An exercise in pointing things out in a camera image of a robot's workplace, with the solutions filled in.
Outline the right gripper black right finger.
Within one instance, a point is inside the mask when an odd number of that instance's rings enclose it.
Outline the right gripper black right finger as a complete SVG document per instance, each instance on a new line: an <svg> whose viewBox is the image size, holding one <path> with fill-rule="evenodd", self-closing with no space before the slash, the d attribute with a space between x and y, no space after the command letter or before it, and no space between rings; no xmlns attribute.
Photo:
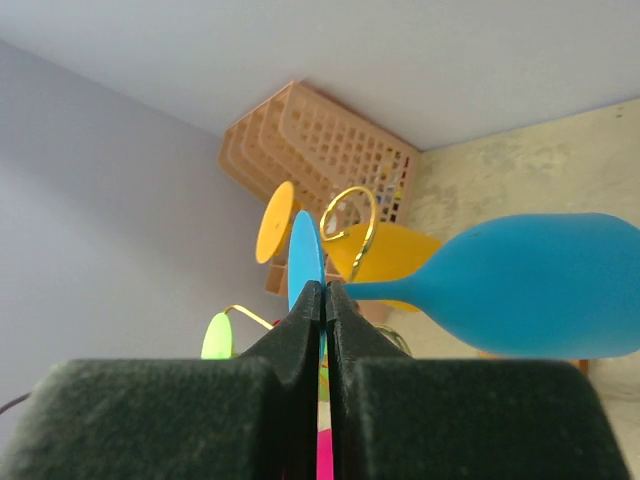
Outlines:
<svg viewBox="0 0 640 480"><path fill-rule="evenodd" d="M557 361L415 359L327 286L339 479L626 479L586 377Z"/></svg>

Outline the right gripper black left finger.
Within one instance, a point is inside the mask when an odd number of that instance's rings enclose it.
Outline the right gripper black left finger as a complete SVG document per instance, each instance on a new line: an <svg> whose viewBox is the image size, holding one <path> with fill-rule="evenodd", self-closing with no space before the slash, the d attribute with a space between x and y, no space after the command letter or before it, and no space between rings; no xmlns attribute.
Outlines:
<svg viewBox="0 0 640 480"><path fill-rule="evenodd" d="M73 360L35 387L5 479L312 479L323 291L228 360Z"/></svg>

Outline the pink plastic wine glass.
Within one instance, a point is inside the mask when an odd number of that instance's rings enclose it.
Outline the pink plastic wine glass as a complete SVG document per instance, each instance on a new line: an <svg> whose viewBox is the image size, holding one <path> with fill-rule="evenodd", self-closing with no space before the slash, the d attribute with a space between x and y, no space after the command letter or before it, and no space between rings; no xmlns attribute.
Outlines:
<svg viewBox="0 0 640 480"><path fill-rule="evenodd" d="M324 429L318 433L316 455L316 479L333 480L334 466L331 428Z"/></svg>

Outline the blue plastic wine glass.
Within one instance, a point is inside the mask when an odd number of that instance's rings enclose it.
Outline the blue plastic wine glass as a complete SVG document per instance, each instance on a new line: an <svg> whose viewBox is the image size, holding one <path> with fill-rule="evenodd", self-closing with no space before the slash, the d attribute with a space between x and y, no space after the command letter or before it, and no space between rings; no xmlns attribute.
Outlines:
<svg viewBox="0 0 640 480"><path fill-rule="evenodd" d="M498 356L625 356L639 348L639 231L603 213L501 217L458 234L407 277L345 291L412 305Z"/></svg>

